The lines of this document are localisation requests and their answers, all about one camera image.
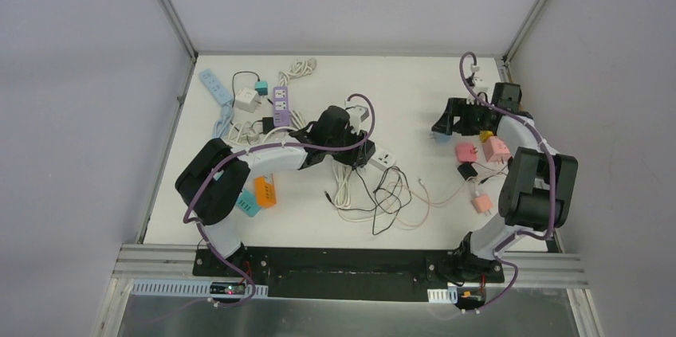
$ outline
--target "blue cable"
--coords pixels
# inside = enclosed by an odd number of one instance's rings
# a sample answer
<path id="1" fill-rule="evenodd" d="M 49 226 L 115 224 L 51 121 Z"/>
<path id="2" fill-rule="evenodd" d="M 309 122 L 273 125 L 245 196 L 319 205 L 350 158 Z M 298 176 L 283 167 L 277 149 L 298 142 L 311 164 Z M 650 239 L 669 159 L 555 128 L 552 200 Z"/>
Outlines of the blue cable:
<path id="1" fill-rule="evenodd" d="M 233 119 L 232 101 L 221 108 L 221 117 L 214 123 L 214 131 L 211 133 L 213 138 L 222 138 L 230 130 L 230 121 Z"/>

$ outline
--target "white wall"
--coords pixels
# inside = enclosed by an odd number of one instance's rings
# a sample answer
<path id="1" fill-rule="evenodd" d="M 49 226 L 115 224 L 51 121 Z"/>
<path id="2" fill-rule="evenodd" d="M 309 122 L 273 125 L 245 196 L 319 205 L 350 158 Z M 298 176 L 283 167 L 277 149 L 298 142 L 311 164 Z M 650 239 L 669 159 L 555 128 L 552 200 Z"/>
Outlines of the white wall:
<path id="1" fill-rule="evenodd" d="M 195 48 L 503 54 L 535 0 L 172 0 Z"/>
<path id="2" fill-rule="evenodd" d="M 548 141 L 580 161 L 567 250 L 609 336 L 673 335 L 676 0 L 551 0 L 513 64 Z"/>
<path id="3" fill-rule="evenodd" d="M 2 335 L 88 335 L 189 60 L 156 0 L 0 0 Z"/>

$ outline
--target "white table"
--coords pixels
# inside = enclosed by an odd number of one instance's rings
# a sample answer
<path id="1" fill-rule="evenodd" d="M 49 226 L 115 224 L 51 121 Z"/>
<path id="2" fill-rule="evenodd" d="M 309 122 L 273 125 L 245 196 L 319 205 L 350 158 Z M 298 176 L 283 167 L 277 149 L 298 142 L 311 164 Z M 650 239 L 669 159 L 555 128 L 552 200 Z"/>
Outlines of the white table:
<path id="1" fill-rule="evenodd" d="M 220 107 L 205 89 L 198 73 L 211 69 L 230 89 L 233 73 L 252 70 L 267 80 L 269 89 L 277 85 L 280 70 L 287 70 L 296 59 L 293 56 L 200 56 L 188 90 L 183 112 L 160 182 L 144 239 L 146 244 L 197 244 L 200 240 L 194 225 L 181 222 L 186 205 L 183 204 L 174 183 L 187 164 L 211 137 L 214 121 Z M 291 108 L 299 110 L 307 121 L 315 120 L 329 105 L 343 107 L 344 100 L 353 92 L 368 96 L 375 106 L 376 126 L 372 140 L 393 152 L 397 164 L 406 172 L 411 187 L 423 195 L 417 183 L 422 178 L 430 196 L 445 199 L 463 181 L 456 170 L 455 142 L 436 143 L 430 137 L 430 128 L 452 96 L 468 96 L 458 75 L 458 58 L 444 57 L 316 57 L 317 69 L 311 76 L 292 80 L 289 85 Z M 495 60 L 479 59 L 479 77 L 492 92 L 500 80 Z M 253 87 L 255 77 L 238 76 L 235 88 Z M 259 120 L 270 116 L 271 105 L 266 101 L 254 113 L 235 109 L 234 122 Z M 463 141 L 481 145 L 477 137 Z M 485 164 L 483 153 L 479 162 Z M 289 171 L 275 175 L 277 204 L 261 210 L 255 217 L 246 216 L 235 208 L 230 216 L 237 222 L 238 232 L 246 245 L 303 248 L 360 248 L 360 249 L 452 249 L 458 246 L 468 231 L 482 227 L 489 217 L 476 214 L 470 204 L 470 191 L 464 188 L 443 208 L 432 208 L 429 218 L 416 230 L 404 230 L 398 222 L 377 237 L 371 235 L 371 223 L 351 223 L 342 220 L 327 202 L 324 191 L 333 195 L 336 189 L 330 158 L 306 170 Z M 501 168 L 493 164 L 492 168 Z M 381 172 L 367 167 L 364 172 L 372 190 Z M 493 204 L 497 204 L 502 177 L 491 178 L 481 185 Z M 363 208 L 372 208 L 361 182 L 351 180 L 352 202 Z M 424 216 L 426 204 L 414 198 L 400 217 L 417 222 Z M 365 216 L 349 213 L 348 216 Z M 378 226 L 389 223 L 387 217 L 377 220 Z M 545 251 L 544 242 L 525 238 L 512 247 L 519 251 Z"/>

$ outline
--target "white power adapter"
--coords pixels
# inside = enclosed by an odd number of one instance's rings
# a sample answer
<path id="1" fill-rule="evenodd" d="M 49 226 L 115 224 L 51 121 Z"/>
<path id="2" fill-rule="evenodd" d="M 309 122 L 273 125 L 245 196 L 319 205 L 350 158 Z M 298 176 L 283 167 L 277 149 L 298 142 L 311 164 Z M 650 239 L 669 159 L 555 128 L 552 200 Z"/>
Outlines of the white power adapter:
<path id="1" fill-rule="evenodd" d="M 242 88 L 234 97 L 234 106 L 245 112 L 255 112 L 261 103 L 261 97 L 252 88 Z"/>
<path id="2" fill-rule="evenodd" d="M 397 165 L 397 158 L 390 151 L 387 151 L 376 144 L 375 152 L 368 160 L 368 164 L 375 166 L 378 170 L 385 171 L 386 169 Z"/>

